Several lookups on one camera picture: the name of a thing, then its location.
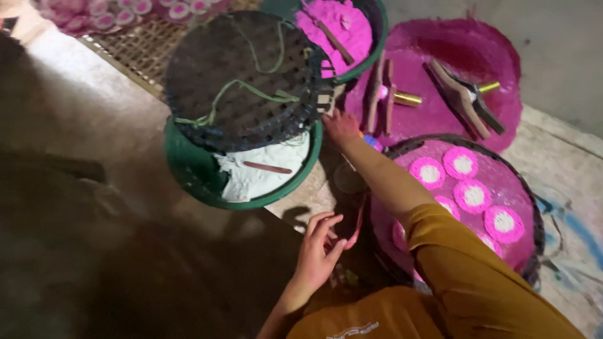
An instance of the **pink powder pile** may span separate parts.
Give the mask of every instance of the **pink powder pile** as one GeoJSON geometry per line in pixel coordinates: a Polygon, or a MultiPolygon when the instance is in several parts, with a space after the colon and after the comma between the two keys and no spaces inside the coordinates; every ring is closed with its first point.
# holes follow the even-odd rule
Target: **pink powder pile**
{"type": "MultiPolygon", "coordinates": [[[[297,26],[306,33],[310,41],[323,48],[335,68],[336,75],[342,75],[368,57],[373,44],[371,25],[362,11],[354,8],[351,0],[346,0],[343,4],[334,0],[314,0],[308,4],[306,10],[329,28],[355,60],[351,65],[347,65],[341,53],[314,24],[314,20],[303,10],[297,12],[297,26]]],[[[323,78],[333,76],[332,71],[323,71],[323,78]]]]}

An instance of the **woven basket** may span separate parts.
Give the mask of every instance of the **woven basket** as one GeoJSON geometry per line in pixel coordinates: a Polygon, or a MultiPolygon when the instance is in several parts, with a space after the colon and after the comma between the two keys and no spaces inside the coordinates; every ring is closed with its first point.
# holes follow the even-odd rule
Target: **woven basket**
{"type": "Polygon", "coordinates": [[[299,135],[320,117],[322,50],[301,30],[282,24],[283,63],[272,74],[261,73],[247,40],[235,26],[252,42],[260,68],[267,70],[281,53],[277,32],[281,22],[271,14],[237,11],[218,16],[182,39],[166,73],[166,99],[175,118],[196,120],[208,115],[222,87],[235,79],[270,96],[283,90],[299,97],[298,102],[282,104],[234,85],[218,102],[213,124],[176,124],[193,144],[224,152],[251,150],[299,135]]]}
{"type": "MultiPolygon", "coordinates": [[[[425,141],[427,140],[438,140],[447,142],[452,145],[462,146],[474,152],[478,152],[484,154],[492,159],[502,162],[505,166],[507,166],[513,174],[519,179],[523,189],[528,194],[530,201],[532,203],[532,208],[534,210],[533,220],[534,220],[534,252],[527,260],[523,271],[521,272],[521,276],[526,280],[530,285],[534,285],[538,281],[538,271],[540,269],[540,262],[538,261],[538,256],[541,256],[545,250],[545,232],[544,232],[544,224],[542,221],[542,217],[540,215],[540,211],[538,206],[536,205],[536,200],[534,198],[534,193],[529,188],[528,184],[525,182],[521,174],[519,174],[510,163],[508,163],[505,159],[501,158],[495,152],[485,148],[481,145],[474,143],[473,141],[468,141],[458,135],[452,134],[440,134],[440,135],[425,135],[417,138],[411,138],[405,140],[395,146],[392,146],[388,151],[385,152],[385,155],[394,160],[399,156],[403,156],[413,150],[416,150],[423,146],[425,141]]],[[[370,208],[370,199],[367,199],[367,202],[364,205],[364,216],[363,216],[363,226],[367,228],[366,233],[370,238],[370,244],[373,248],[373,251],[377,258],[379,258],[379,262],[382,264],[383,268],[390,274],[390,276],[396,280],[399,284],[414,286],[414,288],[429,293],[429,287],[423,282],[414,279],[410,276],[405,270],[400,268],[388,255],[383,251],[379,245],[379,241],[375,233],[373,232],[373,224],[371,222],[371,208],[370,208]]]]}

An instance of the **gray wall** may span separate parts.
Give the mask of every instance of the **gray wall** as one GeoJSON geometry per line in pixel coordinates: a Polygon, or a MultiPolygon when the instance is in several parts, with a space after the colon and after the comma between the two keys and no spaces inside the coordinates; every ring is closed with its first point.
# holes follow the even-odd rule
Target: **gray wall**
{"type": "Polygon", "coordinates": [[[602,0],[382,1],[391,27],[475,8],[475,18],[500,30],[521,56],[522,101],[603,138],[602,0]]]}

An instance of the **woven bamboo tray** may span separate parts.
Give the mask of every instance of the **woven bamboo tray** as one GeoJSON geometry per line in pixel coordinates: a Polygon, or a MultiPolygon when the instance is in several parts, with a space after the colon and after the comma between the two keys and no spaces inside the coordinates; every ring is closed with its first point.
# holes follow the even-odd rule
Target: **woven bamboo tray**
{"type": "MultiPolygon", "coordinates": [[[[231,10],[257,10],[260,0],[232,0],[231,10]]],[[[79,41],[157,99],[165,102],[165,70],[187,25],[151,17],[140,26],[112,34],[91,34],[79,41]]]]}

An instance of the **person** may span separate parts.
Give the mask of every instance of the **person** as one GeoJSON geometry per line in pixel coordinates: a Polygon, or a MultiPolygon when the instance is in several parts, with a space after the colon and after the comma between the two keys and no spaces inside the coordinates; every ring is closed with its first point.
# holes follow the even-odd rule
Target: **person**
{"type": "Polygon", "coordinates": [[[258,339],[584,338],[413,176],[365,143],[352,115],[335,110],[323,121],[372,194],[403,225],[415,268],[433,295],[389,287],[301,318],[346,245],[342,239],[325,252],[331,227],[343,216],[320,213],[308,223],[295,273],[258,339]]]}

